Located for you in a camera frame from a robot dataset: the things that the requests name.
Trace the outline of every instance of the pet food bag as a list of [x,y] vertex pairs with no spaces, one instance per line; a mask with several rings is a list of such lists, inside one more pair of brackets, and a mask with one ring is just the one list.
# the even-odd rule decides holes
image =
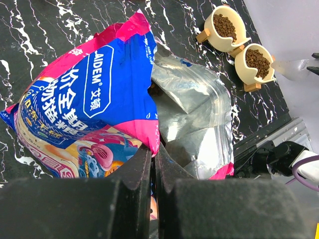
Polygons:
[[155,50],[139,10],[48,65],[0,116],[55,176],[108,176],[142,143],[159,149]]

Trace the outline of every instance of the gray wall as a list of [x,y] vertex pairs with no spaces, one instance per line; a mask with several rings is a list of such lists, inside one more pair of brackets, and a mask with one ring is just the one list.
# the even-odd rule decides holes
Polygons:
[[[262,44],[276,60],[310,59],[312,53],[319,52],[319,0],[244,1]],[[313,150],[319,154],[319,76],[311,74],[299,82],[289,81],[280,74],[276,77],[290,115],[304,119]],[[285,177],[278,180],[288,181]],[[290,188],[314,232],[319,223],[319,195],[299,182]]]

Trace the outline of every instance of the brown kibble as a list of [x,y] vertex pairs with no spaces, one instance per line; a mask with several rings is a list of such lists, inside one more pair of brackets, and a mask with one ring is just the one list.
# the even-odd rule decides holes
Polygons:
[[213,18],[215,29],[221,37],[232,37],[233,42],[237,40],[236,30],[233,23],[222,14],[215,14]]
[[270,68],[270,62],[263,56],[259,50],[248,49],[246,51],[246,64],[248,67],[253,67],[258,70],[257,77],[264,79]]

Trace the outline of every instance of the cream-colored bowl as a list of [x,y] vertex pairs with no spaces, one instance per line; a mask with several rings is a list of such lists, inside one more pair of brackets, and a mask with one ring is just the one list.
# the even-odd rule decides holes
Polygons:
[[270,81],[274,81],[276,78],[274,78],[275,70],[272,67],[269,67],[269,73],[268,75],[262,79],[261,77],[256,77],[257,75],[257,68],[248,67],[246,64],[246,52],[248,49],[251,50],[259,50],[260,53],[263,54],[263,56],[272,64],[274,62],[272,56],[267,51],[265,47],[259,44],[250,44],[248,45],[242,52],[240,52],[236,58],[235,58],[235,69],[239,76],[239,78],[246,84],[246,85],[252,85],[255,83],[258,84],[264,84]]
[[[215,14],[222,14],[224,17],[228,17],[233,23],[237,37],[235,42],[233,42],[232,37],[221,37],[218,35],[213,23],[213,16]],[[207,28],[210,32],[210,36],[207,38],[208,42],[222,52],[230,52],[250,40],[250,38],[246,37],[246,28],[243,19],[234,9],[228,6],[218,6],[215,8],[206,19],[204,28]]]

